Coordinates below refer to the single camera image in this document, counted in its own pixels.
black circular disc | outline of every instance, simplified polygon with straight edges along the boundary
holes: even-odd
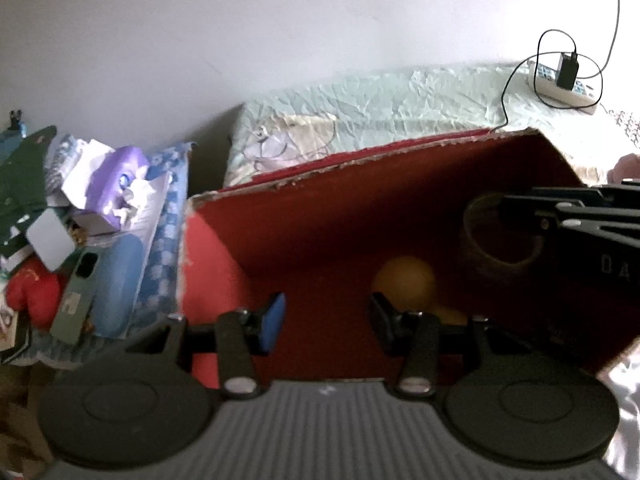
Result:
[[[491,359],[452,386],[444,409],[475,448],[537,466],[601,456],[619,418],[606,386],[539,355]]]
[[[211,414],[196,379],[153,355],[80,368],[48,388],[38,419],[55,453],[91,468],[140,466],[195,440]]]

red plush toy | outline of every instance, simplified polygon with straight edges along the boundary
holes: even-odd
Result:
[[[59,277],[33,256],[11,277],[4,296],[6,304],[16,312],[27,309],[34,327],[48,330],[58,312],[63,290]]]

white wall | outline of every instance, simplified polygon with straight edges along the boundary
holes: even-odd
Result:
[[[226,157],[216,117],[258,92],[345,72],[519,59],[550,27],[604,62],[615,10],[616,0],[0,0],[0,112],[21,107],[32,128],[54,123],[112,145],[207,137],[195,161],[201,188]],[[611,100],[624,97],[613,81],[640,75],[625,66],[634,28],[640,0],[623,0]],[[545,48],[568,41],[550,37]]]

power cord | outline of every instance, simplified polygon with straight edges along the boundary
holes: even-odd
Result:
[[[504,89],[502,90],[502,94],[500,95],[500,104],[502,106],[502,113],[504,114],[504,123],[500,124],[499,126],[496,126],[495,128],[492,128],[490,133],[494,133],[496,130],[500,130],[502,128],[504,128],[505,126],[508,126],[509,124],[509,115],[507,114],[507,110],[506,107],[504,105],[504,96],[507,93],[507,88],[509,87],[509,84],[511,83],[511,79],[513,79],[513,76],[516,74],[516,72],[518,71],[518,69],[524,65],[527,61],[529,61],[530,59],[533,59],[534,57],[536,58],[536,66],[535,66],[535,71],[534,74],[538,73],[538,65],[540,62],[540,56],[545,56],[546,54],[566,54],[565,52],[561,52],[561,51],[554,51],[554,52],[540,52],[540,44],[542,43],[542,38],[544,38],[545,34],[549,33],[549,32],[560,32],[561,34],[564,34],[566,37],[568,37],[571,42],[574,44],[574,55],[575,56],[581,56],[585,59],[588,59],[589,61],[591,61],[597,68],[598,71],[590,76],[586,76],[586,77],[577,77],[576,79],[592,79],[594,77],[600,76],[600,95],[597,99],[596,102],[594,102],[593,104],[590,105],[583,105],[583,106],[556,106],[554,104],[551,104],[547,101],[545,101],[540,94],[538,93],[538,89],[536,88],[536,79],[537,77],[533,78],[533,91],[536,94],[537,98],[540,100],[540,102],[544,103],[546,106],[550,107],[550,108],[554,108],[556,110],[581,110],[583,108],[590,108],[594,105],[597,105],[600,100],[602,99],[602,91],[603,91],[603,86],[604,86],[604,78],[602,76],[602,72],[604,69],[606,69],[607,65],[609,64],[609,60],[611,58],[611,53],[613,51],[613,46],[616,43],[616,37],[618,35],[618,25],[620,24],[620,0],[618,0],[618,10],[616,13],[616,27],[613,31],[613,38],[611,40],[611,45],[609,47],[609,53],[607,54],[607,60],[605,61],[604,65],[602,68],[600,68],[600,66],[593,60],[591,59],[589,56],[585,56],[584,54],[578,54],[577,52],[577,47],[575,44],[575,40],[574,38],[571,37],[571,35],[569,35],[568,33],[566,33],[564,30],[560,30],[558,28],[550,28],[548,30],[545,30],[541,35],[540,38],[538,40],[538,48],[536,49],[536,53],[533,56],[529,56],[527,58],[525,58],[524,60],[522,60],[520,63],[518,63],[516,65],[516,68],[513,69],[513,71],[511,72],[510,76],[507,79],[507,83],[504,85]]]

power strip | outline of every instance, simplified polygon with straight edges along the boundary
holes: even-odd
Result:
[[[535,68],[536,62],[529,61],[529,78],[527,79],[527,83],[529,83],[532,90]],[[580,111],[589,115],[593,115],[596,112],[596,108],[598,108],[596,104],[598,100],[596,89],[578,79],[575,81],[573,90],[560,88],[556,85],[556,70],[542,63],[538,63],[536,90],[541,95],[551,97],[569,106],[588,106],[588,108],[580,108]]]

